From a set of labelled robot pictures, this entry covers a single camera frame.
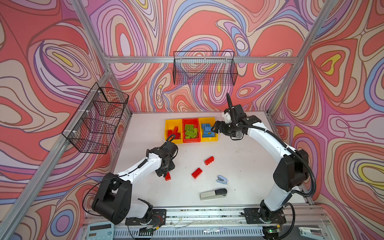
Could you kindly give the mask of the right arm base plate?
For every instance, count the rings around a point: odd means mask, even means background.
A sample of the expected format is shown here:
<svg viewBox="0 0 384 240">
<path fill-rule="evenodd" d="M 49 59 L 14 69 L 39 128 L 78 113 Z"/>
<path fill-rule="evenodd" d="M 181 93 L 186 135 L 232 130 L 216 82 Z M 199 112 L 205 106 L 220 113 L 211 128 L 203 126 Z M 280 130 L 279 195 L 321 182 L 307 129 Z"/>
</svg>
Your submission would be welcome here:
<svg viewBox="0 0 384 240">
<path fill-rule="evenodd" d="M 247 224 L 283 225 L 287 222 L 282 209 L 271 212 L 268 208 L 245 208 L 240 214 Z"/>
</svg>

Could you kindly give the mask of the red lego brick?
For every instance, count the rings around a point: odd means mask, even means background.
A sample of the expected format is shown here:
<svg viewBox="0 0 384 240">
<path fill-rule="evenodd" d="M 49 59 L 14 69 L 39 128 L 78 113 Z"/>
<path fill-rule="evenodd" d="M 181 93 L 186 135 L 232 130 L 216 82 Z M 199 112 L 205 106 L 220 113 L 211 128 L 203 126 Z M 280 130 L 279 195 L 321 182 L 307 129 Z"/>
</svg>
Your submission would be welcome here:
<svg viewBox="0 0 384 240">
<path fill-rule="evenodd" d="M 208 166 L 209 164 L 213 163 L 215 158 L 213 156 L 209 157 L 204 161 L 205 165 Z"/>
<path fill-rule="evenodd" d="M 179 127 L 175 126 L 173 129 L 169 129 L 167 131 L 167 137 L 170 137 L 171 135 L 175 136 L 175 140 L 180 140 L 181 139 L 181 133 L 179 132 Z"/>
<path fill-rule="evenodd" d="M 203 173 L 203 170 L 201 168 L 197 168 L 193 173 L 192 177 L 194 179 L 197 179 L 201 174 Z"/>
</svg>

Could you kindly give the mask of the green lego cluster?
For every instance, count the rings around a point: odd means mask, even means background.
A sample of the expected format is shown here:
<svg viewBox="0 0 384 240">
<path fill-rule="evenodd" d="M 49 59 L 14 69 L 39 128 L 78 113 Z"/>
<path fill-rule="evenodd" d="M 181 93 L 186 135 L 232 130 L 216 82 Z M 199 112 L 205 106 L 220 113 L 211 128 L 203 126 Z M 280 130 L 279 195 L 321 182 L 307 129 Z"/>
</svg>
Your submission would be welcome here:
<svg viewBox="0 0 384 240">
<path fill-rule="evenodd" d="M 195 139 L 198 136 L 198 129 L 193 124 L 185 125 L 185 139 Z"/>
</svg>

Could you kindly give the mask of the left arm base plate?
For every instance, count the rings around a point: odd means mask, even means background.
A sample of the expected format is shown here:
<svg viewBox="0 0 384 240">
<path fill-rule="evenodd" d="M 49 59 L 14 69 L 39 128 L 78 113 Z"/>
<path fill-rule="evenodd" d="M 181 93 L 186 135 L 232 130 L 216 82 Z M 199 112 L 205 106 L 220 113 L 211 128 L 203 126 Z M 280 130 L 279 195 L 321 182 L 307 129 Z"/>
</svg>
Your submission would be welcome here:
<svg viewBox="0 0 384 240">
<path fill-rule="evenodd" d="M 152 209 L 142 218 L 126 218 L 126 226 L 161 227 L 166 223 L 166 209 Z"/>
</svg>

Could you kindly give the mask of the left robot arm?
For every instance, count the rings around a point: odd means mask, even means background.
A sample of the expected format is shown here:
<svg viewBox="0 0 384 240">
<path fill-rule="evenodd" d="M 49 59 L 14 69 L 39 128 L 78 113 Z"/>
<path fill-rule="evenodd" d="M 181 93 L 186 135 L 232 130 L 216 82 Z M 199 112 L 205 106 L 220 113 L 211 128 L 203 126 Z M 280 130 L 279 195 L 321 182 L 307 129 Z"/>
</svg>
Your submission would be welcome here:
<svg viewBox="0 0 384 240">
<path fill-rule="evenodd" d="M 142 225 L 151 223 L 153 205 L 143 199 L 132 200 L 134 185 L 151 173 L 165 178 L 175 168 L 173 162 L 178 146 L 173 143 L 175 135 L 153 149 L 147 149 L 145 157 L 132 167 L 118 174 L 108 173 L 98 183 L 92 210 L 117 225 L 126 218 Z"/>
</svg>

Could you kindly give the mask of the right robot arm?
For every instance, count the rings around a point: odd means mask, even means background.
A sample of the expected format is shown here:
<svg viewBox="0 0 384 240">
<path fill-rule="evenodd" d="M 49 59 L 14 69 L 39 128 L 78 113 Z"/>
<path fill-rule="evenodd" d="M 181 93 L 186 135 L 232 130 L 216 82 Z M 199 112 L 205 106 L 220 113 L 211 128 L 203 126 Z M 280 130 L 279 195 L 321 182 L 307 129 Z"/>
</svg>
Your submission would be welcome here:
<svg viewBox="0 0 384 240">
<path fill-rule="evenodd" d="M 269 224 L 283 214 L 283 208 L 292 195 L 311 198 L 316 193 L 316 177 L 309 165 L 309 155 L 305 150 L 297 150 L 285 143 L 258 117 L 248 116 L 241 105 L 233 105 L 230 94 L 226 98 L 228 108 L 223 111 L 224 119 L 216 121 L 212 131 L 222 133 L 233 141 L 242 140 L 247 135 L 267 150 L 278 164 L 270 193 L 261 201 L 256 214 L 246 216 Z"/>
</svg>

